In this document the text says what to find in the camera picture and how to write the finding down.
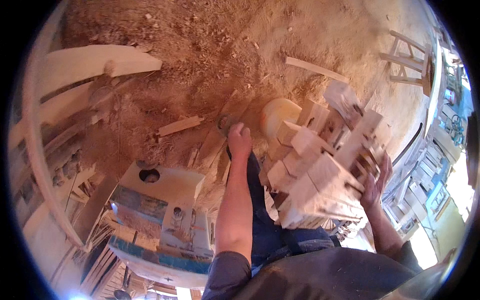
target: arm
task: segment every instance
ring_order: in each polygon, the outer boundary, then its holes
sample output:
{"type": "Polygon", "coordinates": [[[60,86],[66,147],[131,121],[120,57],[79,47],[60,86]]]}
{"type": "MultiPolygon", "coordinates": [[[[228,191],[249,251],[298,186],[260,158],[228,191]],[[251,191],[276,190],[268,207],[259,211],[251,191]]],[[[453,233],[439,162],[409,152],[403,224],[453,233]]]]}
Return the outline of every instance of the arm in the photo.
{"type": "Polygon", "coordinates": [[[247,183],[247,160],[252,150],[250,129],[238,123],[230,128],[232,163],[215,226],[215,253],[238,252],[252,264],[252,199],[247,183]]]}
{"type": "Polygon", "coordinates": [[[383,212],[380,203],[380,196],[392,175],[392,161],[386,152],[380,170],[380,177],[377,183],[375,183],[375,178],[369,174],[360,204],[363,206],[372,227],[373,241],[377,253],[394,258],[395,254],[402,248],[403,242],[383,212]]]}

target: jeans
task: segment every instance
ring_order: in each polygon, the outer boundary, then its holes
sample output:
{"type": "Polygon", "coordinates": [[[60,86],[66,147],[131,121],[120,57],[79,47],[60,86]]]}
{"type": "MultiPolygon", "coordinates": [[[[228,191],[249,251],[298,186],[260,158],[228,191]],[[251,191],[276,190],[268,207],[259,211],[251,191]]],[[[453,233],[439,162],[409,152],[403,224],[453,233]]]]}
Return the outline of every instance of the jeans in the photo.
{"type": "MultiPolygon", "coordinates": [[[[227,147],[228,157],[231,153],[227,147]]],[[[260,166],[253,152],[247,163],[247,182],[253,205],[252,275],[260,268],[286,256],[293,256],[333,247],[328,233],[317,229],[283,229],[275,225],[265,207],[264,187],[258,174],[260,166]]]]}

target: man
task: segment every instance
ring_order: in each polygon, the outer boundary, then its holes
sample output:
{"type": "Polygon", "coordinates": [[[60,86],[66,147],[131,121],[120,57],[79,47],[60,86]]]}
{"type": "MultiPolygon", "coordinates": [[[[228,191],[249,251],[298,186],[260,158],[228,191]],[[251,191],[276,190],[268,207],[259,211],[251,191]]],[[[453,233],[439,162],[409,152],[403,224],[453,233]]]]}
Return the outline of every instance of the man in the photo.
{"type": "Polygon", "coordinates": [[[377,299],[421,269],[383,213],[380,196],[392,173],[385,154],[360,200],[377,254],[334,247],[322,229],[282,229],[265,208],[250,130],[228,134],[231,159],[215,228],[215,258],[202,299],[377,299]]]}

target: round hole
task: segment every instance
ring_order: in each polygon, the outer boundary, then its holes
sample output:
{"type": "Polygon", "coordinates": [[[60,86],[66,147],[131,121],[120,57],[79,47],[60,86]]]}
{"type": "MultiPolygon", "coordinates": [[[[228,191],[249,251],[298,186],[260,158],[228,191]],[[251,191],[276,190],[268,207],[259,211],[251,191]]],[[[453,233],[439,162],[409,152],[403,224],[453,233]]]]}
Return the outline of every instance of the round hole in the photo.
{"type": "Polygon", "coordinates": [[[175,216],[181,216],[181,208],[180,207],[175,207],[173,209],[173,215],[175,216]]]}
{"type": "Polygon", "coordinates": [[[138,173],[138,177],[140,177],[143,182],[154,183],[160,179],[160,173],[155,169],[141,170],[140,173],[138,173]]]}

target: right arm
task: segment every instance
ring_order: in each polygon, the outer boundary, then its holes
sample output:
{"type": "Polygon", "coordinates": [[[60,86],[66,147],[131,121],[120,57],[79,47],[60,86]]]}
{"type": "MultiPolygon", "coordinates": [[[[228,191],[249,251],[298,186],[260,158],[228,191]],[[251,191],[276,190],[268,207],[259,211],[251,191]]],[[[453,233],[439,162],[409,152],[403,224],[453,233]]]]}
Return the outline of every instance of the right arm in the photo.
{"type": "Polygon", "coordinates": [[[395,258],[403,246],[403,241],[383,212],[380,203],[382,192],[392,175],[392,161],[386,152],[380,170],[380,177],[376,183],[372,174],[369,174],[360,204],[363,206],[372,227],[373,241],[377,253],[395,258]]]}

